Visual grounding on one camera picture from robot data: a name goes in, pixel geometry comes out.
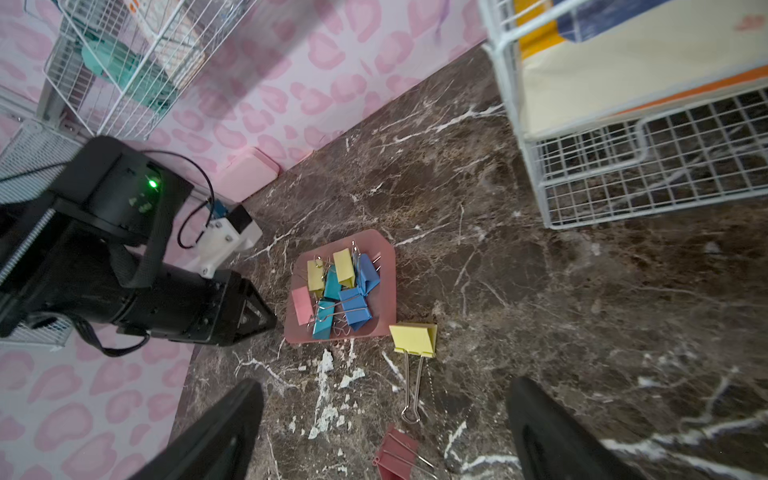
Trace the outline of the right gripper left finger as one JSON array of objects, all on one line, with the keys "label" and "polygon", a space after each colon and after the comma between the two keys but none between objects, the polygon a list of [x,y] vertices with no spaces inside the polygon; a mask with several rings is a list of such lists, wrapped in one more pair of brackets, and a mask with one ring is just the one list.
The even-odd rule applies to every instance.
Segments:
[{"label": "right gripper left finger", "polygon": [[263,411],[261,384],[241,381],[133,477],[244,479]]}]

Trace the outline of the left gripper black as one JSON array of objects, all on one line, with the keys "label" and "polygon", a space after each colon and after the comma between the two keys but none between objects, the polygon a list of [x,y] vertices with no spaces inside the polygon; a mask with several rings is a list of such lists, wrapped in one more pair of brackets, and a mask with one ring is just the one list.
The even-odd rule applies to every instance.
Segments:
[{"label": "left gripper black", "polygon": [[272,330],[252,282],[165,262],[192,192],[183,177],[108,136],[89,140],[35,199],[1,210],[1,334],[71,324],[90,346],[112,325],[141,343],[230,346]]}]

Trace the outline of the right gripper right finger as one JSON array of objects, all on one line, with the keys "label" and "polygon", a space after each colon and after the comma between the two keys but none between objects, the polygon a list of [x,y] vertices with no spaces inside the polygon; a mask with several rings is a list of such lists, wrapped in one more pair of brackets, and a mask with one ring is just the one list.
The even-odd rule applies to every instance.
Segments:
[{"label": "right gripper right finger", "polygon": [[526,479],[639,479],[641,475],[604,447],[527,377],[506,391],[508,424]]}]

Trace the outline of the teal binder clip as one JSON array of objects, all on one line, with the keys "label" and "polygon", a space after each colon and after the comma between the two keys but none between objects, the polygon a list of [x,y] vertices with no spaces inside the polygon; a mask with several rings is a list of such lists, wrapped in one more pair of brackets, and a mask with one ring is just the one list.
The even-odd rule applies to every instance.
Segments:
[{"label": "teal binder clip", "polygon": [[341,290],[342,286],[338,281],[336,267],[331,266],[326,275],[323,296],[325,299],[339,301]]},{"label": "teal binder clip", "polygon": [[315,315],[312,338],[314,340],[329,340],[333,318],[335,313],[335,303],[333,301],[319,301]]}]

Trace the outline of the blue binder clip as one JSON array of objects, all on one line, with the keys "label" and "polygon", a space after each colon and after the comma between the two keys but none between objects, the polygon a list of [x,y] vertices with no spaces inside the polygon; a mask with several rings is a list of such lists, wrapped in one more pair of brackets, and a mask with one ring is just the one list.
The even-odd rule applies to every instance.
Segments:
[{"label": "blue binder clip", "polygon": [[358,331],[373,318],[366,297],[359,289],[342,290],[339,296],[343,316],[353,331]]},{"label": "blue binder clip", "polygon": [[367,254],[361,254],[356,270],[356,288],[358,293],[367,297],[379,284],[380,277],[376,266]]}]

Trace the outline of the pink plastic storage box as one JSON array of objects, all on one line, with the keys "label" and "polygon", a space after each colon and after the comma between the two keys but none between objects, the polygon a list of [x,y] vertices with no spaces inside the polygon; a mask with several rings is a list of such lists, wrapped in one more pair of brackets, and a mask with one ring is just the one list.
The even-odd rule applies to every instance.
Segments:
[{"label": "pink plastic storage box", "polygon": [[290,277],[288,300],[284,319],[284,338],[289,344],[305,344],[325,342],[325,339],[313,339],[312,328],[309,325],[300,325],[294,307],[294,290],[307,285],[307,262],[317,256],[324,260],[330,259],[332,254],[344,248],[351,248],[355,242],[359,250],[367,254],[372,260],[378,258],[378,274],[380,284],[376,286],[367,297],[369,310],[373,318],[366,322],[359,330],[345,333],[345,328],[332,327],[329,341],[363,339],[370,337],[389,336],[389,326],[397,321],[397,288],[396,288],[396,256],[394,247],[375,229],[368,229],[344,237],[320,247],[301,253],[293,262],[293,272]]}]

